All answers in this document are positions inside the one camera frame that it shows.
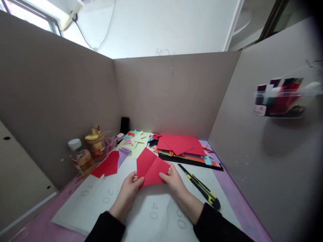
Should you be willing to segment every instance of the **white lid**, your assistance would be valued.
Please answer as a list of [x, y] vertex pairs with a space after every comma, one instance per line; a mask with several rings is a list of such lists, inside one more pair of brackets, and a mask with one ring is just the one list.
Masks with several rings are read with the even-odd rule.
[[71, 148], [72, 151], [74, 151], [77, 148], [79, 148], [80, 146], [82, 146], [80, 139], [72, 139], [67, 144]]

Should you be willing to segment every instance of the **bottle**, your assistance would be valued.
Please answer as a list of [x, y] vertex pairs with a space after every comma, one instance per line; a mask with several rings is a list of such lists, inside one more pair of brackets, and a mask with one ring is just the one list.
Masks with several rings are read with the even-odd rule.
[[85, 141], [89, 144], [94, 162], [100, 163], [107, 157], [104, 144], [104, 135], [100, 130], [100, 126], [94, 126], [92, 133], [88, 133], [85, 136]]
[[80, 139], [72, 139], [68, 143], [72, 151], [76, 151], [76, 161], [83, 176], [88, 176], [96, 168], [90, 152], [83, 148]]

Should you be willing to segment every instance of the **yellow and black utility knife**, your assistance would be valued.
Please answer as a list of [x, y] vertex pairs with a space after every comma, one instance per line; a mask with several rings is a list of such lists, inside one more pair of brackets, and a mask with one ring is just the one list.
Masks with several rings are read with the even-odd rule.
[[217, 197], [204, 185], [199, 179], [197, 179], [192, 173], [189, 173], [181, 164], [178, 164], [180, 168], [185, 172], [189, 180], [196, 186], [196, 188], [202, 193], [205, 199], [214, 207], [219, 210], [221, 205]]

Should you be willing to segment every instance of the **black sleeve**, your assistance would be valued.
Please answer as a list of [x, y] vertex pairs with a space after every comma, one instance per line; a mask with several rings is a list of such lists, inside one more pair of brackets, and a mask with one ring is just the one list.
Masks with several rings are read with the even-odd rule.
[[125, 226], [109, 212], [100, 214], [91, 233], [85, 242], [90, 241], [121, 241]]
[[208, 203], [204, 204], [200, 218], [193, 229], [200, 242], [253, 241], [244, 232], [223, 218], [222, 214]]

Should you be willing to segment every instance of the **pink table surface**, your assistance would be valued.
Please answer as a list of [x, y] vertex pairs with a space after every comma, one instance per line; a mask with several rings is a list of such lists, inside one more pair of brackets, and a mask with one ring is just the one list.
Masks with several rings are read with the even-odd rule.
[[[200, 140], [202, 144], [208, 144], [208, 149], [212, 149], [207, 141]], [[272, 242], [268, 233], [254, 214], [247, 201], [235, 185], [234, 181], [224, 169], [224, 171], [213, 170], [219, 184], [226, 195], [230, 206], [235, 213], [243, 231], [256, 242]], [[47, 206], [29, 222], [17, 235], [11, 240], [12, 242], [83, 242], [86, 236], [75, 231], [66, 229], [51, 222], [51, 219], [82, 184], [85, 178], [77, 175], [70, 183], [55, 197]]]

